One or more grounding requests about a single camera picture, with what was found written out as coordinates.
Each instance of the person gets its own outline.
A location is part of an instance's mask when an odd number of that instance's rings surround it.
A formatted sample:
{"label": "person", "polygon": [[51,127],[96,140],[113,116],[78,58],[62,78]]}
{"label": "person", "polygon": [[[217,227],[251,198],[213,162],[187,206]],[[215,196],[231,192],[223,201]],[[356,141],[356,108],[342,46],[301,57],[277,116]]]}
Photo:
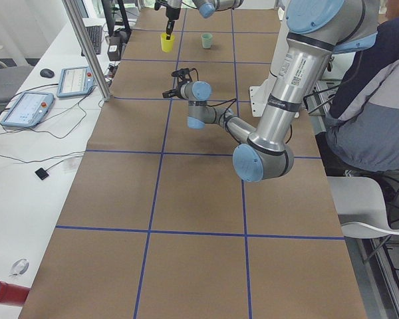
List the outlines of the person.
{"label": "person", "polygon": [[327,175],[399,168],[399,0],[373,47],[355,54],[316,136]]}

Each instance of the white desk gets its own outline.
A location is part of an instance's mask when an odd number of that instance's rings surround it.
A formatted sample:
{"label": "white desk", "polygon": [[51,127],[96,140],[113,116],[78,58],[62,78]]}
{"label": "white desk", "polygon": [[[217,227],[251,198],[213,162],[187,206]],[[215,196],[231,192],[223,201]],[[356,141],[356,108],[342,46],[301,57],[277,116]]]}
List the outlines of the white desk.
{"label": "white desk", "polygon": [[[87,19],[86,25],[103,25],[104,19]],[[103,41],[102,54],[98,56],[102,70],[110,63],[107,57],[107,44]],[[62,68],[86,66],[87,61],[80,55],[80,47],[74,31],[67,24],[34,68],[20,91],[32,87],[57,83]],[[55,72],[54,78],[42,78],[42,68]],[[57,88],[40,89],[56,94]],[[98,103],[102,96],[99,89],[80,105],[86,118],[66,138],[58,140],[49,134],[30,131],[0,135],[0,154],[25,161],[42,160],[52,156],[84,151],[96,120],[100,113]],[[55,100],[48,117],[70,108],[80,98]],[[84,115],[75,107],[39,125],[36,130],[47,130],[57,136],[65,135]],[[62,159],[52,159],[43,163],[16,163],[0,158],[0,280],[31,286],[38,271],[41,259],[48,245],[57,218],[67,198],[76,169],[66,170],[61,163],[50,170],[50,176],[41,181],[34,171],[47,169]],[[12,264],[19,259],[28,259],[28,271],[20,277],[10,277]],[[17,318],[19,307],[0,304],[0,318]]]}

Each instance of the computer mouse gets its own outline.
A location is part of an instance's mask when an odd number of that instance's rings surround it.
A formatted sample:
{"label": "computer mouse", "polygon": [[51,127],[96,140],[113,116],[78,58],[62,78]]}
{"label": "computer mouse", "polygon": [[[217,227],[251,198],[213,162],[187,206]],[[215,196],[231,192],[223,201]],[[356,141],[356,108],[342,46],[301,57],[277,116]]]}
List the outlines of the computer mouse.
{"label": "computer mouse", "polygon": [[40,76],[43,78],[52,78],[55,76],[55,73],[49,68],[44,68],[40,71]]}

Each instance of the brown table surface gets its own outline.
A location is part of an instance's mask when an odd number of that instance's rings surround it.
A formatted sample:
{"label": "brown table surface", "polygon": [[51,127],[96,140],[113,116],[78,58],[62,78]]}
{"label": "brown table surface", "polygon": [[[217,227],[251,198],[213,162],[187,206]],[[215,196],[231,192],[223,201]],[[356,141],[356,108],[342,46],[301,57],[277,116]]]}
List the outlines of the brown table surface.
{"label": "brown table surface", "polygon": [[187,102],[161,95],[194,67],[257,125],[276,11],[182,10],[167,54],[165,25],[142,10],[20,318],[366,318],[307,113],[291,172],[243,183],[231,136],[189,130]]}

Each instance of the black connector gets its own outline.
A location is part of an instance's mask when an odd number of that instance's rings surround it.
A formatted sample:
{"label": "black connector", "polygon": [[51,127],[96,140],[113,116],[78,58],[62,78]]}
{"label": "black connector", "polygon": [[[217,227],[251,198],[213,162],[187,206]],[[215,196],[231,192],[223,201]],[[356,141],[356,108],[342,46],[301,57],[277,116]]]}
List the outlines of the black connector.
{"label": "black connector", "polygon": [[35,175],[37,175],[41,180],[44,180],[46,177],[49,176],[46,170],[42,167],[40,167],[37,171],[35,171]]}

